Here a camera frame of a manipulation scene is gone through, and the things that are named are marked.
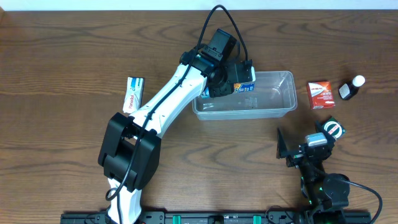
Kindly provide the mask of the blue KoolFever box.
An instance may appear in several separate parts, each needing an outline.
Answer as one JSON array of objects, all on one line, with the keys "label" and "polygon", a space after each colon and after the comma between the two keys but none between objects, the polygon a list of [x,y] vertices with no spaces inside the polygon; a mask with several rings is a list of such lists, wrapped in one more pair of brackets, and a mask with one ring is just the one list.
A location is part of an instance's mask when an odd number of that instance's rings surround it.
[{"label": "blue KoolFever box", "polygon": [[[246,91],[253,91],[255,87],[254,82],[251,83],[235,83],[234,84],[234,93],[243,93]],[[205,90],[200,95],[201,98],[210,98],[209,88],[206,87]]]}]

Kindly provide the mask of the white Panadol box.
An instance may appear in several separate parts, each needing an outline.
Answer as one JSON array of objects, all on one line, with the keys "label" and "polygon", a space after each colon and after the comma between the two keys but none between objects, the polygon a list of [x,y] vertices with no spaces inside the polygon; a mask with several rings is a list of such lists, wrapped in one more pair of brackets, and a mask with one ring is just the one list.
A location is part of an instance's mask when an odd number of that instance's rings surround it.
[{"label": "white Panadol box", "polygon": [[123,104],[124,113],[133,113],[141,107],[142,94],[144,91],[144,78],[128,77],[126,94]]}]

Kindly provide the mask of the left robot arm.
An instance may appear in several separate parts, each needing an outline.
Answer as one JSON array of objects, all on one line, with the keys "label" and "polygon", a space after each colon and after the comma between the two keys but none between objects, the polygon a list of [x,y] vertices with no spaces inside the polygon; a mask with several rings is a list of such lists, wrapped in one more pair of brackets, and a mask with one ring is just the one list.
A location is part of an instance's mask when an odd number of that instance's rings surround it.
[{"label": "left robot arm", "polygon": [[116,113],[108,122],[98,156],[111,188],[106,223],[135,223],[141,214],[141,191],[155,174],[161,140],[168,127],[205,90],[211,98],[234,93],[237,83],[253,82],[252,60],[229,56],[242,37],[217,29],[209,44],[184,52],[169,82],[129,116]]}]

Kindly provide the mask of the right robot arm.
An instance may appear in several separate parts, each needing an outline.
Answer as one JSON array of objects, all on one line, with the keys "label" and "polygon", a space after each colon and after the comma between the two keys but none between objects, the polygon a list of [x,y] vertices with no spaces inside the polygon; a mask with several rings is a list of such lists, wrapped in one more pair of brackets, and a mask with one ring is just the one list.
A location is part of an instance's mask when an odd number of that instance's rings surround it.
[{"label": "right robot arm", "polygon": [[316,133],[305,137],[296,149],[289,149],[280,129],[277,130],[276,158],[285,159],[287,167],[296,167],[301,173],[302,194],[310,207],[295,214],[294,223],[343,222],[342,208],[348,206],[350,187],[343,174],[327,174],[323,161],[331,156],[336,139],[315,123]]}]

